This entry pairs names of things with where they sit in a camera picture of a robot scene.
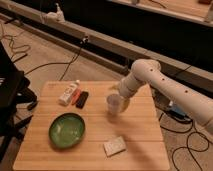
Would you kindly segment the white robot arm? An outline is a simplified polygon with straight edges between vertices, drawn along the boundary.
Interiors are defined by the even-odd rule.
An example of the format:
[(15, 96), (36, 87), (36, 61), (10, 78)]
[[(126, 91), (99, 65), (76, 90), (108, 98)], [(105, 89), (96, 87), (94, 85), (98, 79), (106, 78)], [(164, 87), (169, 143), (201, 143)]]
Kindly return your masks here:
[(108, 111), (113, 115), (125, 111), (130, 98), (145, 84), (157, 89), (213, 135), (213, 99), (164, 75), (156, 60), (139, 59), (132, 64), (130, 73), (115, 86), (118, 93), (107, 96)]

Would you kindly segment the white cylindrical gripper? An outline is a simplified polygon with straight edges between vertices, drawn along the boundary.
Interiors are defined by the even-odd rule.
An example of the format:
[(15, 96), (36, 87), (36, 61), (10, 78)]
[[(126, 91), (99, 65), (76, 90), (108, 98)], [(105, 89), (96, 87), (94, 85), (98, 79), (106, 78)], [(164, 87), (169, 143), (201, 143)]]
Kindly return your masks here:
[(111, 115), (117, 115), (124, 112), (130, 103), (129, 99), (125, 99), (118, 94), (111, 94), (106, 98), (108, 113)]

